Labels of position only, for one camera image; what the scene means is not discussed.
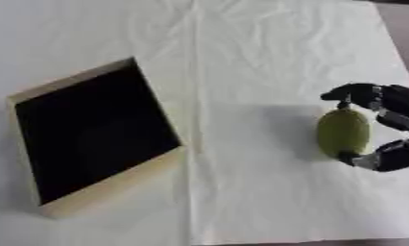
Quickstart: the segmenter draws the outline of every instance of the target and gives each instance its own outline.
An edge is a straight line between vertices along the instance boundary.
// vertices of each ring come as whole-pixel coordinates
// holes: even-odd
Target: green ball
[[[361,154],[369,139],[368,119],[358,111],[351,109],[331,111],[318,122],[318,145],[331,158],[337,158],[341,151]]]

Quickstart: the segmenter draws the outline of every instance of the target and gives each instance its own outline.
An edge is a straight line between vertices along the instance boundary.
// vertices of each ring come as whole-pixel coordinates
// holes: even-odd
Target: white paper
[[[195,244],[409,237],[409,169],[325,160],[320,94],[409,86],[375,7],[325,0],[200,1],[190,163]],[[400,138],[373,123],[370,150]]]
[[[5,97],[130,56],[190,150],[189,187],[179,165],[75,217],[36,215]],[[322,162],[312,143],[333,107],[318,95],[349,81],[409,86],[367,3],[0,0],[0,245],[409,236],[409,169]],[[373,130],[371,148],[398,137]]]

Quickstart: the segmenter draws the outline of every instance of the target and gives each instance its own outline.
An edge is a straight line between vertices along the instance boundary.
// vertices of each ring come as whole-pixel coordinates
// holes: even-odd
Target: wooden box
[[[155,175],[181,144],[133,59],[8,98],[37,205],[69,214]]]

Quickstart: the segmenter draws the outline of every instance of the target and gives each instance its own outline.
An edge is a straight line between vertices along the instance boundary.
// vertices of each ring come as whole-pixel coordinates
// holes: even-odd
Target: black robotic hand
[[[352,103],[368,110],[379,111],[376,118],[379,123],[409,132],[409,88],[407,87],[347,84],[332,89],[321,98],[325,101],[340,101],[340,107]],[[387,143],[366,156],[342,152],[339,154],[339,160],[352,166],[380,172],[399,170],[409,167],[409,139]]]

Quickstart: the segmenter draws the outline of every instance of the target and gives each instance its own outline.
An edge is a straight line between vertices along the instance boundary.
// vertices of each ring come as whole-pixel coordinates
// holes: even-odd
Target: box
[[[134,59],[8,98],[36,204],[63,216],[181,159],[180,139]]]

